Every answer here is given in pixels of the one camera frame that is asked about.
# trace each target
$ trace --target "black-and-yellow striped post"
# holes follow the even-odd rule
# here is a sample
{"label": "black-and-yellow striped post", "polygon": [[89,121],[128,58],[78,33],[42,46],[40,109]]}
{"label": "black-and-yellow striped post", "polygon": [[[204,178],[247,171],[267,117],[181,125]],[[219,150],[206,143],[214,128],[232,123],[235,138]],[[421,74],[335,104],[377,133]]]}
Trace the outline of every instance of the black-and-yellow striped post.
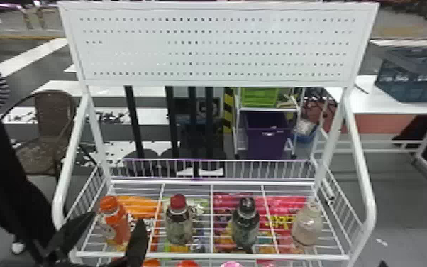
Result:
{"label": "black-and-yellow striped post", "polygon": [[233,89],[225,87],[223,93],[223,133],[231,134],[233,126],[235,99],[233,97]]}

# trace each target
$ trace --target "white shoe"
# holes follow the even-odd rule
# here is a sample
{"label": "white shoe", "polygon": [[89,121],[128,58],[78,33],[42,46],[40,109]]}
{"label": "white shoe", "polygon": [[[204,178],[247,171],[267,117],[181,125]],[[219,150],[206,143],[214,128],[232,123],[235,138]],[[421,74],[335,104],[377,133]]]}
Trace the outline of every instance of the white shoe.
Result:
{"label": "white shoe", "polygon": [[26,246],[25,243],[17,236],[13,239],[13,243],[11,244],[11,253],[15,255],[20,255],[25,252]]}

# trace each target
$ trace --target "black pants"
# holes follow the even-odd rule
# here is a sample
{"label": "black pants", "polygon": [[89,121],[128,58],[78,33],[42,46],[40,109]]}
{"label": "black pants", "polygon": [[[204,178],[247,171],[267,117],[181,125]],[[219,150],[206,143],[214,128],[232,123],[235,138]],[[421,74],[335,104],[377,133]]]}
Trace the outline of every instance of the black pants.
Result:
{"label": "black pants", "polygon": [[[25,171],[16,157],[15,150],[0,122],[0,193],[3,193],[10,208],[17,214],[23,228],[31,239],[46,246],[55,233],[51,219],[51,206],[42,192],[27,180]],[[0,227],[17,234],[9,218],[0,210]]]}

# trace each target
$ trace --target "pegboard panel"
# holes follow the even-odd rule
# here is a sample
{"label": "pegboard panel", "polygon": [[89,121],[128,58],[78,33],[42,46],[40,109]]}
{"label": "pegboard panel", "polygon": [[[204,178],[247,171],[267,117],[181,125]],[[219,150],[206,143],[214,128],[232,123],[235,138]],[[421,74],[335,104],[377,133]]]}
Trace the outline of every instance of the pegboard panel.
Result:
{"label": "pegboard panel", "polygon": [[61,2],[88,85],[345,86],[376,4]]}

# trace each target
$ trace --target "purple bin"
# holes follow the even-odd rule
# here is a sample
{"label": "purple bin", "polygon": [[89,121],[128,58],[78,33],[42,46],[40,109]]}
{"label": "purple bin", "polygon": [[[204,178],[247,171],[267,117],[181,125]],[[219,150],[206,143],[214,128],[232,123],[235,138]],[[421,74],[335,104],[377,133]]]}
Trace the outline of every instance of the purple bin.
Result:
{"label": "purple bin", "polygon": [[249,159],[280,159],[290,129],[283,112],[246,112]]}

